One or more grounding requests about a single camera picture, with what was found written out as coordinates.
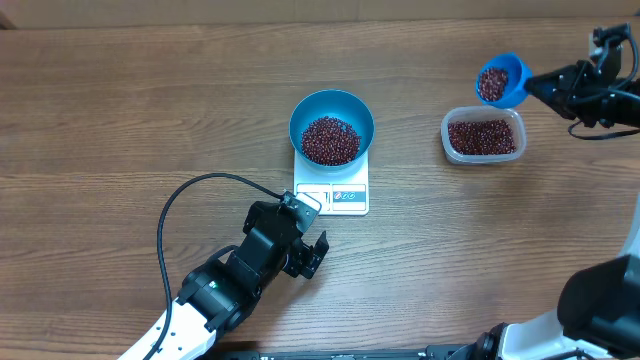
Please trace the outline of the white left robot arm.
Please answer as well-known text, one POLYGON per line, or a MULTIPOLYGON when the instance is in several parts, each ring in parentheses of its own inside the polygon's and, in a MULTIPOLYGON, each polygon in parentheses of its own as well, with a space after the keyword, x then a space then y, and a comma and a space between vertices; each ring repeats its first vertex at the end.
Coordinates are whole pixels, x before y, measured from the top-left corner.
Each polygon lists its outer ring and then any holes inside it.
POLYGON ((161 315, 120 359, 196 359, 251 315, 279 273, 312 278, 329 244, 325 233, 314 245, 302 236, 321 209, 303 193, 287 193, 278 203, 255 202, 241 245, 226 261, 210 258, 191 271, 171 302, 172 314, 161 315))

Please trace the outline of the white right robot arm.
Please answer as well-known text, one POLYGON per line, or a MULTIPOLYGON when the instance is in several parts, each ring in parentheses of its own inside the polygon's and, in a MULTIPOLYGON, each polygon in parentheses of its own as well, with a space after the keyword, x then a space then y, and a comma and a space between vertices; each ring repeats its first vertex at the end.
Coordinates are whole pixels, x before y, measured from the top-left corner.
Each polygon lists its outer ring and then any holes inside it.
MULTIPOLYGON (((513 108, 533 95, 561 117, 588 126, 625 126, 639 132, 637 81, 621 78, 620 65, 574 65, 535 76, 515 54, 489 66, 504 69, 508 83, 496 108, 513 108)), ((575 273, 556 309, 524 323, 499 324, 476 342, 450 353, 452 359, 629 359, 639 354, 639 228, 620 255, 575 273)))

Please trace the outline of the blue plastic measuring scoop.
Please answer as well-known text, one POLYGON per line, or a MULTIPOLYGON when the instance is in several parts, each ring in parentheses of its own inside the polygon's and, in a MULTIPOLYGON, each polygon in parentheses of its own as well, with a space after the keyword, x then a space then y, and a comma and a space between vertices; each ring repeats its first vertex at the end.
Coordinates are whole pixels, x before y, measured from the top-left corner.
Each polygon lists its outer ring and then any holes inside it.
POLYGON ((482 67, 476 79, 476 95, 485 105, 500 109, 514 108, 529 95, 525 83, 531 77, 531 70, 515 53, 501 54, 482 67), (481 91, 483 75, 489 70, 498 70, 506 75, 506 82, 501 86, 501 95, 495 101, 490 101, 481 91))

